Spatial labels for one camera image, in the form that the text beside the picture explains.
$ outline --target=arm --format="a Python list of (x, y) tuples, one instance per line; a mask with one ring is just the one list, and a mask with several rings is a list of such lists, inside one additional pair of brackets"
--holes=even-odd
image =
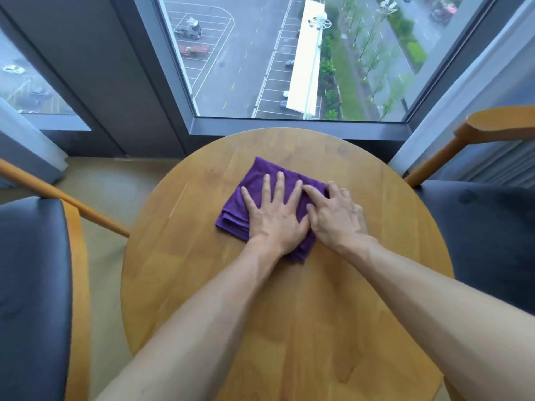
[(318, 238), (370, 282), (468, 401), (533, 399), (535, 317), (382, 247), (347, 190), (331, 183), (326, 199), (304, 189)]
[(284, 205), (284, 175), (277, 175), (273, 202), (264, 177), (258, 209), (245, 188), (250, 239), (241, 254), (197, 291), (160, 327), (98, 401), (211, 400), (231, 366), (245, 317), (278, 260), (301, 242), (308, 217), (297, 222), (298, 182)]

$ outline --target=wooden chair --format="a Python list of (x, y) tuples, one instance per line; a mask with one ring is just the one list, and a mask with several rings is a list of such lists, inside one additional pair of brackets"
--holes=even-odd
[(2, 399), (87, 400), (91, 320), (80, 216), (129, 232), (3, 160), (0, 176), (43, 197), (0, 205)]
[[(438, 224), (455, 278), (535, 314), (535, 191), (428, 180), (469, 144), (535, 139), (535, 106), (471, 114), (439, 152), (406, 178)], [(445, 379), (452, 401), (462, 400)]]

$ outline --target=red truck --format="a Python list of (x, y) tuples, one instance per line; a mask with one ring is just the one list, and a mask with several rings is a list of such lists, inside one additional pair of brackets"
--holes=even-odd
[(178, 44), (178, 50), (182, 56), (197, 56), (197, 54), (208, 54), (210, 53), (210, 45), (192, 45), (184, 46)]

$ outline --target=window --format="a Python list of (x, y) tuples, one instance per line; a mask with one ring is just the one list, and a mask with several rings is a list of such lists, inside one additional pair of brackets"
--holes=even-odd
[(159, 1), (198, 116), (347, 121), (402, 121), (483, 2)]
[(20, 114), (76, 115), (0, 31), (0, 97)]

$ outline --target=hand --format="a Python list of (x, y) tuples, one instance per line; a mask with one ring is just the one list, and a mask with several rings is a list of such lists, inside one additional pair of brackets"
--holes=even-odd
[(298, 222), (295, 212), (303, 192), (303, 182), (298, 180), (284, 205), (284, 173), (277, 173), (277, 183), (271, 201), (270, 175), (262, 183), (262, 203), (256, 207), (249, 192), (241, 188), (241, 194), (249, 211), (249, 241), (263, 242), (280, 256), (290, 253), (304, 239), (310, 227), (308, 215)]
[(328, 184), (331, 199), (326, 198), (317, 188), (306, 185), (304, 191), (316, 206), (307, 204), (312, 230), (320, 241), (331, 250), (341, 251), (352, 244), (374, 241), (368, 235), (366, 217), (361, 206), (351, 201), (347, 189), (339, 189), (335, 183)]

